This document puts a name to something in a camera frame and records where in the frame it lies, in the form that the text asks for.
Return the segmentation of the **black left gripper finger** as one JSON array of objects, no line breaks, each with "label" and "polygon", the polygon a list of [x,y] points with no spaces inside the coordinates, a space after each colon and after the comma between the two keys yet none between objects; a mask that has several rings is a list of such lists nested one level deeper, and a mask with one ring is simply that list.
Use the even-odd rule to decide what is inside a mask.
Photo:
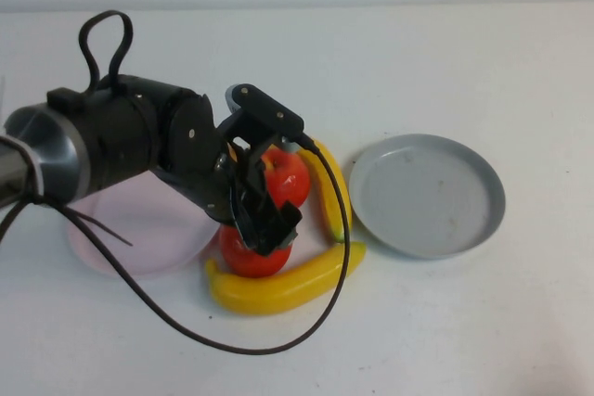
[{"label": "black left gripper finger", "polygon": [[266,228],[266,243],[270,250],[285,249],[297,237],[297,225],[303,216],[290,201],[285,201],[273,215]]},{"label": "black left gripper finger", "polygon": [[268,200],[264,177],[255,183],[245,180],[236,172],[231,179],[231,213],[244,245],[260,256],[269,256],[264,220],[261,212]]}]

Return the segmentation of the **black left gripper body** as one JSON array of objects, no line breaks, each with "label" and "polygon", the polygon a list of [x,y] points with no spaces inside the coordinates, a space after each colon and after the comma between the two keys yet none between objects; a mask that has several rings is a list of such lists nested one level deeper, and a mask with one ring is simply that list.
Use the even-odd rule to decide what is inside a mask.
[{"label": "black left gripper body", "polygon": [[260,156],[277,129],[258,121],[168,121],[160,126],[157,177],[221,224],[276,214]]}]

